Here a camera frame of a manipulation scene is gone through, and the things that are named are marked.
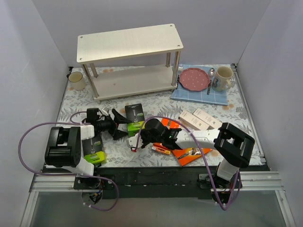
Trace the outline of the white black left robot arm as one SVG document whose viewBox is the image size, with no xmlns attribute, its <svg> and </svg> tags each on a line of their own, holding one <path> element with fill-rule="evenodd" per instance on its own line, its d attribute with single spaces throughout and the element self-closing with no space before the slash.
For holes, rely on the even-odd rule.
<svg viewBox="0 0 303 227">
<path fill-rule="evenodd" d="M 102 133 L 108 132 L 114 140 L 121 139 L 128 133 L 119 130 L 118 126 L 131 123 L 115 109 L 112 109 L 112 114 L 114 118 L 107 109 L 88 108 L 86 118 L 78 125 L 69 128 L 52 127 L 45 163 L 77 175 L 86 175 L 84 183 L 90 189 L 98 188 L 101 178 L 94 173 L 94 168 L 106 162 Z"/>
</svg>

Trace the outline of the green black razor box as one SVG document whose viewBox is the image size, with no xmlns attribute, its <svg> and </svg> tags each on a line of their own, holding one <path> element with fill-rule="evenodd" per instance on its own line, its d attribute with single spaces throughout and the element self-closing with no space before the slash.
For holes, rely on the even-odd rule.
<svg viewBox="0 0 303 227">
<path fill-rule="evenodd" d="M 134 136 L 145 121 L 142 104 L 133 104 L 125 106 L 125 115 L 131 122 L 127 124 L 128 135 Z"/>
<path fill-rule="evenodd" d="M 107 156 L 103 149 L 103 141 L 101 133 L 95 137 L 83 140 L 83 156 L 89 162 L 96 166 L 105 164 L 107 162 Z"/>
</svg>

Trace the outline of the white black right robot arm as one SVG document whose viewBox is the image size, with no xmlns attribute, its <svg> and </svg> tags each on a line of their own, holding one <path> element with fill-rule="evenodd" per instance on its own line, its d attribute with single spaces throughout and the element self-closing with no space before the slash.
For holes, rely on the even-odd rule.
<svg viewBox="0 0 303 227">
<path fill-rule="evenodd" d="M 160 143 L 170 150 L 187 148 L 210 148 L 217 150 L 223 161 L 214 176 L 215 184 L 227 187 L 240 168 L 247 168 L 255 145 L 255 139 L 230 123 L 223 123 L 218 129 L 190 131 L 164 126 L 158 119 L 148 120 L 138 134 L 138 146 L 144 148 L 150 143 Z"/>
</svg>

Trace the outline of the orange Gillette razor box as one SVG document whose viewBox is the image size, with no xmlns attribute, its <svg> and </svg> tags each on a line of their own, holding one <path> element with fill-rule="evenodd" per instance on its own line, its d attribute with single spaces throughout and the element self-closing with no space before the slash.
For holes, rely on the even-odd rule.
<svg viewBox="0 0 303 227">
<path fill-rule="evenodd" d="M 162 119 L 161 123 L 165 127 L 167 127 L 168 129 L 171 129 L 171 128 L 172 129 L 177 129 L 177 128 L 179 128 L 179 123 L 178 122 L 174 122 L 174 121 L 169 120 L 169 119 Z M 165 143 L 165 144 L 167 143 L 166 141 L 167 141 L 167 138 L 164 136 L 164 138 L 162 138 L 160 140 L 160 143 L 158 143 L 158 142 L 153 143 L 152 150 L 157 152 L 157 153 L 160 153 L 162 155 L 166 155 L 166 156 L 170 155 L 172 150 L 163 145 L 163 143 Z"/>
<path fill-rule="evenodd" d="M 177 159 L 180 166 L 185 166 L 196 159 L 202 157 L 202 154 L 198 148 L 187 148 L 183 150 L 173 150 L 173 155 Z"/>
</svg>

